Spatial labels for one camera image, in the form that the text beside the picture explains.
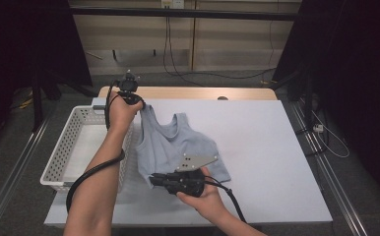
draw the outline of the light blue garment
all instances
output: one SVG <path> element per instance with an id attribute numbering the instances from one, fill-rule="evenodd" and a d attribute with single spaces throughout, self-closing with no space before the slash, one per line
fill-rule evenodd
<path id="1" fill-rule="evenodd" d="M 160 125 L 151 105 L 141 110 L 142 133 L 136 146 L 138 171 L 152 187 L 149 177 L 153 173 L 172 173 L 180 164 L 184 153 L 190 156 L 217 156 L 207 165 L 212 177 L 220 182 L 230 176 L 218 152 L 216 143 L 190 128 L 185 113 L 177 113 L 167 125 Z"/>

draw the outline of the white tabletop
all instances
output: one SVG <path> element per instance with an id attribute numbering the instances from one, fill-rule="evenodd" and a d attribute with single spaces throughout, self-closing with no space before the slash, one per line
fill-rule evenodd
<path id="1" fill-rule="evenodd" d="M 185 112 L 194 130 L 217 143 L 232 178 L 224 185 L 232 189 L 249 223 L 332 221 L 280 101 L 147 99 L 147 103 L 161 124 L 169 123 L 174 113 Z M 131 146 L 139 132 L 139 115 L 134 124 Z M 237 215 L 230 198 L 220 192 L 226 207 Z M 45 224 L 65 224 L 65 197 L 56 195 Z M 210 222 L 166 190 L 150 189 L 138 173 L 136 159 L 130 158 L 113 225 L 201 226 Z"/>

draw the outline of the metal frame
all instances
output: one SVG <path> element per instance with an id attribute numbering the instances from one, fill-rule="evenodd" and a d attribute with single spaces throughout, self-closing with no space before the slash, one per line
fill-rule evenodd
<path id="1" fill-rule="evenodd" d="M 16 191 L 19 181 L 24 174 L 25 169 L 27 168 L 30 160 L 32 159 L 33 153 L 36 150 L 37 145 L 39 144 L 42 136 L 48 126 L 48 123 L 56 109 L 57 102 L 51 104 L 51 107 L 48 110 L 47 115 L 45 116 L 44 121 L 38 126 L 35 132 L 32 132 L 30 139 L 28 140 L 27 145 L 19 156 L 18 161 L 13 167 L 12 172 L 7 178 L 6 182 L 3 184 L 0 189 L 0 218 L 2 217 L 6 206 L 9 201 L 12 199 L 13 194 Z"/>
<path id="2" fill-rule="evenodd" d="M 264 12 L 230 12 L 205 11 L 186 9 L 158 9 L 158 8 L 107 8 L 70 6 L 68 10 L 73 15 L 94 16 L 131 16 L 131 17 L 172 17 L 172 18 L 209 18 L 209 19 L 240 19 L 265 21 L 294 21 L 297 13 L 264 13 Z"/>
<path id="3" fill-rule="evenodd" d="M 300 106 L 298 104 L 295 105 L 294 103 L 292 103 L 291 108 L 295 114 L 295 117 L 301 129 L 306 129 L 307 124 L 303 121 L 304 114 Z M 343 213 L 347 221 L 347 224 L 352 234 L 354 236 L 368 236 L 368 233 L 365 230 L 362 220 L 360 219 L 357 211 L 355 210 L 351 201 L 349 200 L 347 193 L 345 192 L 343 186 L 340 183 L 340 180 L 338 179 L 337 175 L 335 174 L 334 169 L 331 166 L 331 163 L 329 162 L 325 153 L 318 152 L 318 150 L 322 149 L 322 147 L 319 144 L 318 139 L 316 138 L 316 135 L 313 132 L 306 131 L 304 133 L 304 136 L 306 138 L 306 141 L 309 143 L 312 151 L 316 152 L 315 157 L 316 157 L 317 163 L 326 181 L 328 182 L 328 185 L 331 188 L 332 193 L 334 194 L 334 197 L 341 209 L 341 212 Z"/>

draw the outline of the cable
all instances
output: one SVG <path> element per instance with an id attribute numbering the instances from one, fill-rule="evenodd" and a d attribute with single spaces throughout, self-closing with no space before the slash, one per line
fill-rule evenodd
<path id="1" fill-rule="evenodd" d="M 99 164 L 95 167 L 93 167 L 92 169 L 88 170 L 87 172 L 85 172 L 82 176 L 80 176 L 80 178 L 78 178 L 76 180 L 76 182 L 74 182 L 74 184 L 71 186 L 70 188 L 70 191 L 68 191 L 68 194 L 67 194 L 67 200 L 66 200 L 66 208 L 67 208 L 67 212 L 70 211 L 70 208 L 71 208 L 71 203 L 73 201 L 73 196 L 74 196 L 74 193 L 76 192 L 77 188 L 89 177 L 91 177 L 92 175 L 96 174 L 97 172 L 99 172 L 100 170 L 106 168 L 106 167 L 109 167 L 119 161 L 121 161 L 122 159 L 125 158 L 125 151 L 122 150 L 120 152 L 120 155 L 116 158 L 113 158 L 111 160 L 108 160 L 102 164 Z"/>
<path id="2" fill-rule="evenodd" d="M 344 146 L 344 148 L 346 148 L 347 150 L 347 154 L 346 155 L 340 155 L 340 154 L 337 154 L 335 153 L 332 149 L 329 148 L 329 144 L 326 144 L 322 138 L 320 137 L 319 133 L 318 133 L 318 138 L 319 140 L 321 140 L 323 142 L 323 145 L 332 153 L 334 154 L 335 156 L 338 156 L 338 157 L 341 157 L 341 158 L 346 158 L 349 156 L 349 148 L 347 147 L 347 145 L 337 136 L 334 134 L 334 132 L 332 132 L 327 126 L 325 126 L 323 124 L 323 122 L 319 119 L 319 117 L 316 115 L 316 113 L 312 110 L 312 114 L 315 116 L 315 118 L 319 121 L 319 123 L 329 132 L 331 133 L 331 135 L 333 135 L 337 140 L 339 140 L 341 142 L 341 144 Z"/>
<path id="3" fill-rule="evenodd" d="M 209 176 L 209 175 L 204 175 L 204 176 L 205 176 L 205 178 L 213 179 L 213 180 L 214 180 L 215 182 L 217 182 L 218 184 L 221 183 L 219 180 L 215 179 L 215 178 L 212 177 L 212 176 Z"/>
<path id="4" fill-rule="evenodd" d="M 280 0 L 277 0 L 277 13 L 279 12 L 279 8 L 280 8 Z M 273 55 L 274 55 L 274 45 L 273 45 L 273 41 L 271 39 L 271 25 L 272 24 L 273 24 L 273 21 L 270 21 L 269 39 L 270 39 L 270 45 L 271 45 L 272 52 L 271 52 L 271 55 L 270 55 L 270 58 L 269 58 L 269 68 L 270 68 L 271 58 L 273 58 Z"/>
<path id="5" fill-rule="evenodd" d="M 104 106 L 104 121 L 105 121 L 106 129 L 107 130 L 110 127 L 110 120 L 109 120 L 109 112 L 110 112 L 110 104 L 111 104 L 111 102 L 109 102 L 110 93 L 111 93 L 111 91 L 113 89 L 113 86 L 115 84 L 119 84 L 119 81 L 118 80 L 113 80 L 113 82 L 111 83 L 111 85 L 109 87 L 109 91 L 107 92 L 107 96 L 106 96 L 106 105 Z"/>
<path id="6" fill-rule="evenodd" d="M 223 189 L 223 190 L 227 193 L 227 195 L 230 197 L 230 199 L 232 200 L 233 205 L 234 205 L 235 208 L 236 208 L 236 212 L 238 213 L 239 218 L 242 220 L 242 222 L 245 222 L 245 223 L 246 223 L 245 217 L 243 216 L 243 213 L 242 213 L 242 210 L 241 210 L 241 208 L 240 208 L 240 206 L 239 206 L 239 203 L 238 203 L 238 201 L 236 200 L 236 197 L 233 195 L 231 189 L 225 187 L 225 186 L 222 185 L 221 183 L 214 183 L 214 182 L 210 182 L 210 181 L 206 181 L 206 180 L 204 181 L 204 183 L 205 183 L 205 184 L 208 184 L 208 185 L 213 185 L 213 186 L 216 186 L 216 187 L 219 187 L 219 188 Z"/>
<path id="7" fill-rule="evenodd" d="M 170 73 L 167 69 L 166 69 L 166 66 L 165 66 L 165 51 L 166 51 L 166 43 L 167 41 L 169 42 L 169 54 L 170 54 L 170 57 L 171 57 L 171 62 L 172 62 L 172 66 L 174 67 L 174 71 L 176 74 L 172 74 Z M 195 82 L 191 82 L 191 81 L 188 81 L 186 79 L 184 79 L 177 71 L 177 68 L 175 67 L 175 63 L 174 63 L 174 58 L 172 56 L 172 45 L 171 45 L 171 25 L 169 24 L 169 17 L 166 18 L 166 25 L 165 25 L 165 44 L 164 44 L 164 51 L 163 51 L 163 56 L 162 56 L 162 63 L 163 63 L 163 66 L 164 66 L 164 69 L 167 73 L 169 73 L 170 75 L 172 76 L 179 76 L 180 79 L 184 82 L 187 82 L 187 83 L 190 83 L 190 84 L 193 84 L 195 86 L 199 86 L 199 87 L 203 87 L 203 85 L 200 85 L 198 83 L 195 83 Z"/>
<path id="8" fill-rule="evenodd" d="M 333 43 L 334 38 L 335 38 L 335 33 L 337 32 L 338 25 L 340 24 L 341 16 L 342 16 L 342 14 L 343 14 L 343 10 L 344 10 L 344 6 L 346 5 L 346 2 L 347 2 L 347 0 L 344 0 L 344 2 L 343 2 L 343 6 L 341 7 L 341 11 L 340 11 L 340 13 L 338 14 L 337 22 L 336 22 L 336 24 L 335 24 L 334 30 L 332 31 L 332 35 L 331 35 L 331 39 L 330 39 L 330 41 L 329 41 L 329 43 L 328 43 L 328 47 L 326 48 L 326 54 L 328 54 L 329 49 L 331 49 L 332 43 Z"/>
<path id="9" fill-rule="evenodd" d="M 165 52 L 166 52 L 166 45 L 167 45 L 167 42 L 169 42 L 169 52 L 170 52 L 170 58 L 171 58 L 171 62 L 172 62 L 172 65 L 174 67 L 174 71 L 175 73 L 172 73 L 172 72 L 169 72 L 167 69 L 166 69 L 166 65 L 165 65 Z M 223 76 L 223 75 L 220 75 L 220 74 L 215 74 L 215 73 L 209 73 L 209 72 L 188 72 L 188 73 L 178 73 L 176 67 L 175 67 L 175 63 L 174 63 L 174 58 L 172 56 L 172 43 L 171 43 L 171 25 L 170 25 L 170 22 L 169 22 L 169 18 L 166 18 L 166 27 L 165 27 L 165 44 L 164 44 L 164 51 L 163 51 L 163 56 L 162 56 L 162 63 L 163 63 L 163 67 L 165 69 L 165 71 L 171 75 L 171 76 L 178 76 L 180 77 L 181 80 L 187 82 L 187 83 L 190 83 L 190 84 L 193 84 L 193 85 L 196 85 L 196 86 L 199 86 L 199 87 L 203 87 L 203 85 L 201 84 L 198 84 L 198 83 L 195 83 L 195 82 L 191 82 L 191 81 L 188 81 L 186 79 L 183 78 L 183 76 L 187 76 L 187 75 L 207 75 L 207 76 L 216 76 L 216 77 L 222 77 L 222 78 L 226 78 L 226 79 L 231 79 L 231 80 L 244 80 L 244 79 L 252 79 L 252 78 L 255 78 L 255 77 L 258 77 L 258 76 L 261 76 L 261 75 L 264 75 L 265 73 L 268 73 L 270 71 L 273 71 L 273 70 L 276 70 L 276 68 L 270 68 L 270 69 L 267 69 L 267 70 L 264 70 L 260 73 L 257 73 L 255 75 L 252 75 L 252 76 L 246 76 L 246 77 L 230 77 L 230 76 Z"/>

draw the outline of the person's arm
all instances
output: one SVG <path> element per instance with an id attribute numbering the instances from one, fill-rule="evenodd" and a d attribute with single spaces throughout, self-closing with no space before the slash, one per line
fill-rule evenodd
<path id="1" fill-rule="evenodd" d="M 202 167 L 201 169 L 204 175 L 211 176 L 208 168 Z M 233 216 L 224 206 L 218 188 L 215 186 L 205 185 L 205 190 L 200 198 L 194 198 L 181 192 L 177 193 L 177 197 L 181 200 L 181 202 L 197 210 L 203 217 L 211 221 L 228 236 L 265 235 Z"/>
<path id="2" fill-rule="evenodd" d="M 110 100 L 117 93 L 110 95 Z M 86 171 L 120 155 L 124 138 L 142 102 L 128 105 L 121 97 L 110 105 L 110 128 Z M 119 164 L 85 180 L 73 197 L 64 235 L 111 235 L 111 221 L 119 181 Z"/>

